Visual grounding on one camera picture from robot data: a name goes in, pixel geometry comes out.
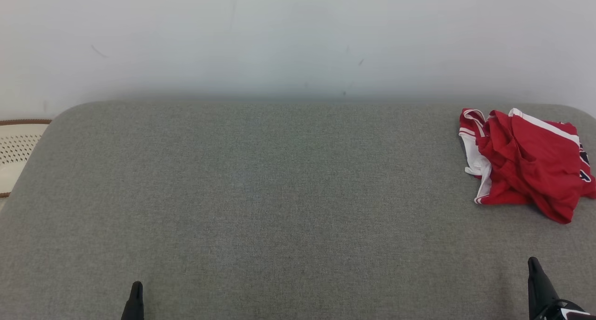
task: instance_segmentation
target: perforated white basket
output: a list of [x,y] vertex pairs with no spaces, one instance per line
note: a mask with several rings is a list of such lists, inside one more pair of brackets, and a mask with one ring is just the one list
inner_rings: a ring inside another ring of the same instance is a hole
[[0,197],[8,197],[50,120],[0,121]]

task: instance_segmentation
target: white wall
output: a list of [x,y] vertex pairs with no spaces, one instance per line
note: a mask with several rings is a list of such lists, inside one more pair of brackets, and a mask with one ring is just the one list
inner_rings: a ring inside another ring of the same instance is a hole
[[595,25],[594,0],[0,0],[0,119],[141,89],[596,115]]

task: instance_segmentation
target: red garment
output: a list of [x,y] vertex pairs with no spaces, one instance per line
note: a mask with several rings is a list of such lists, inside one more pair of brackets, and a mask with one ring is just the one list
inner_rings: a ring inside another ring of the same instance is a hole
[[[464,120],[464,128],[470,127]],[[573,125],[541,121],[513,108],[509,115],[493,110],[474,133],[491,167],[490,182],[483,179],[475,202],[534,202],[547,217],[569,223],[579,197],[596,198],[596,182]]]

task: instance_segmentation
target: red and white clothing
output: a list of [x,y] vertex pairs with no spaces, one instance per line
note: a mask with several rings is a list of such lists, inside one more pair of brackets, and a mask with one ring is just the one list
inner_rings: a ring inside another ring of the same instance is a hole
[[596,198],[596,181],[572,124],[541,121],[513,108],[464,109],[460,133],[466,173],[481,178],[478,204],[535,203],[546,216],[569,223],[579,197]]

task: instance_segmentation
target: gray fabric surface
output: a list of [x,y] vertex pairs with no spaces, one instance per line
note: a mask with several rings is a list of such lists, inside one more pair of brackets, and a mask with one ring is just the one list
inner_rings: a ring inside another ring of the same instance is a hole
[[[135,280],[147,320],[524,319],[529,256],[596,312],[595,202],[473,203],[462,106],[68,110],[0,211],[0,319],[119,319]],[[516,106],[596,157],[594,118]]]

